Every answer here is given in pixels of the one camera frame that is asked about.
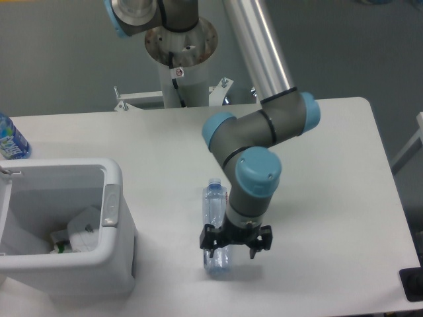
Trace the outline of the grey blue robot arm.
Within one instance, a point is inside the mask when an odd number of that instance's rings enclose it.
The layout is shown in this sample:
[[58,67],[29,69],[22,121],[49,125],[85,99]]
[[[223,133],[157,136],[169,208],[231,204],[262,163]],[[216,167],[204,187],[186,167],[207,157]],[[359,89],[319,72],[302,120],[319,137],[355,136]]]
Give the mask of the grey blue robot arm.
[[[163,66],[162,92],[168,108],[202,106],[207,88],[198,67],[214,53],[217,34],[199,15],[197,1],[106,1],[120,37],[145,34],[149,55]],[[221,226],[204,225],[200,248],[213,254],[245,245],[254,256],[269,250],[272,229],[262,218],[279,184],[282,165],[270,148],[315,128],[321,112],[313,96],[299,92],[286,66],[263,1],[225,1],[225,10],[260,101],[260,109],[236,118],[209,118],[202,137],[231,183]]]

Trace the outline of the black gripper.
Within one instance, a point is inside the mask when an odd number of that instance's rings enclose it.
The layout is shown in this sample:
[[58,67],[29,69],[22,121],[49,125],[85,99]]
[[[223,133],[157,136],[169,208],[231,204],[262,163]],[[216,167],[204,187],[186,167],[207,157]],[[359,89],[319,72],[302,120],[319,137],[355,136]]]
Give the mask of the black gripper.
[[250,259],[254,259],[257,253],[270,250],[272,245],[272,227],[260,226],[260,223],[253,223],[238,227],[225,215],[219,228],[211,224],[204,225],[200,234],[200,248],[209,253],[209,258],[213,258],[215,251],[224,246],[246,245],[250,249]]

